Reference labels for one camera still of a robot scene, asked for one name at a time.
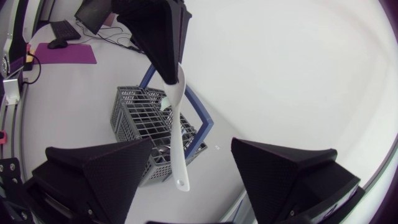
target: white plastic spoon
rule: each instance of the white plastic spoon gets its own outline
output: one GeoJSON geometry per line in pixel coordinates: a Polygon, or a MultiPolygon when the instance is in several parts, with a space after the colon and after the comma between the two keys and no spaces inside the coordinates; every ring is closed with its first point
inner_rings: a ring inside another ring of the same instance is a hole
{"type": "Polygon", "coordinates": [[[172,137],[170,141],[170,161],[174,183],[179,190],[189,191],[189,180],[187,165],[185,163],[184,149],[181,137],[180,110],[181,100],[185,92],[185,75],[180,64],[178,64],[178,83],[168,85],[163,82],[166,95],[172,105],[173,124],[172,137]]]}

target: monitor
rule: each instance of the monitor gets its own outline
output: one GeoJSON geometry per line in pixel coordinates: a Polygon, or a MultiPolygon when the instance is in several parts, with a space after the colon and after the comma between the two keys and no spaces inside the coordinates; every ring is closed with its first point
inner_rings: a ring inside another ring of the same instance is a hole
{"type": "Polygon", "coordinates": [[[75,17],[93,34],[97,34],[111,11],[111,0],[84,0],[75,17]]]}
{"type": "Polygon", "coordinates": [[[339,223],[364,190],[335,162],[308,151],[234,138],[232,153],[258,223],[339,223]]]}

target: computer keyboard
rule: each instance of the computer keyboard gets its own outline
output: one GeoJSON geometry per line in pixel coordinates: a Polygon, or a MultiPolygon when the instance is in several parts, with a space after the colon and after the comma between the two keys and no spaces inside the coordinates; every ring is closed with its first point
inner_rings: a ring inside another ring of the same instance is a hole
{"type": "Polygon", "coordinates": [[[50,24],[57,39],[78,40],[81,37],[68,21],[51,22],[50,24]]]}

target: red clip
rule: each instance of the red clip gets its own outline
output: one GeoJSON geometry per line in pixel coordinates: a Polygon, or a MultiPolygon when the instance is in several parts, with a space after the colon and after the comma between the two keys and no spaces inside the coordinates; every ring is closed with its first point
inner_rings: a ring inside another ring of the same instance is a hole
{"type": "Polygon", "coordinates": [[[7,134],[5,131],[0,131],[0,144],[5,144],[7,142],[7,134]]]}

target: cable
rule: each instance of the cable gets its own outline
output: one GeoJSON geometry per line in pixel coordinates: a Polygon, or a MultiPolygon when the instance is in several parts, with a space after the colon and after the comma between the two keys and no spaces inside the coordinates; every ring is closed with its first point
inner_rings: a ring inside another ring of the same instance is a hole
{"type": "Polygon", "coordinates": [[[120,29],[122,32],[124,32],[122,27],[107,27],[107,28],[100,28],[100,29],[120,29]]]}
{"type": "Polygon", "coordinates": [[[76,25],[79,26],[79,27],[82,29],[83,35],[85,35],[85,36],[87,36],[87,37],[91,37],[91,39],[102,39],[102,40],[105,40],[105,41],[107,41],[107,42],[109,42],[109,43],[111,43],[111,44],[120,46],[120,47],[122,47],[122,48],[129,49],[129,50],[133,50],[133,51],[138,52],[138,53],[140,53],[140,54],[145,54],[143,51],[139,50],[139,49],[136,48],[136,47],[133,47],[133,46],[128,46],[128,47],[127,47],[127,46],[124,46],[123,44],[117,43],[117,42],[115,42],[114,40],[109,39],[109,38],[112,37],[113,35],[112,35],[112,36],[109,36],[109,37],[107,37],[107,38],[101,36],[100,34],[97,34],[99,37],[93,37],[92,35],[88,35],[88,34],[85,33],[85,28],[82,27],[81,25],[79,25],[78,23],[79,23],[79,21],[76,22],[76,25]]]}
{"type": "MultiPolygon", "coordinates": [[[[105,37],[105,38],[108,39],[108,38],[113,37],[113,36],[115,36],[115,35],[122,35],[122,34],[127,34],[127,35],[129,35],[128,33],[120,33],[120,34],[113,34],[113,35],[110,35],[109,37],[105,37]]],[[[102,38],[101,38],[101,37],[92,37],[92,38],[90,38],[90,39],[88,39],[88,40],[86,40],[86,41],[83,41],[83,42],[79,42],[79,43],[70,43],[70,44],[84,44],[85,42],[88,42],[88,41],[90,41],[90,40],[102,40],[102,38]]]]}
{"type": "Polygon", "coordinates": [[[133,51],[138,52],[138,53],[140,53],[140,54],[144,54],[143,51],[139,50],[139,49],[136,48],[136,47],[133,47],[133,46],[128,46],[128,47],[127,47],[127,46],[124,46],[123,44],[119,44],[118,42],[115,42],[115,41],[113,41],[113,40],[105,39],[104,37],[102,37],[102,36],[99,35],[99,34],[98,34],[98,36],[100,36],[103,40],[105,40],[105,41],[107,41],[107,42],[109,42],[109,43],[111,43],[111,44],[118,45],[118,46],[120,46],[120,47],[122,47],[122,48],[125,48],[125,49],[133,50],[133,51]]]}
{"type": "Polygon", "coordinates": [[[37,60],[37,63],[39,64],[39,74],[37,75],[37,78],[31,83],[30,82],[22,82],[22,84],[31,85],[31,84],[34,84],[35,82],[37,82],[37,80],[39,80],[40,74],[42,73],[42,64],[40,63],[40,60],[35,55],[32,55],[30,52],[28,52],[27,54],[32,56],[33,58],[35,58],[37,60]]]}

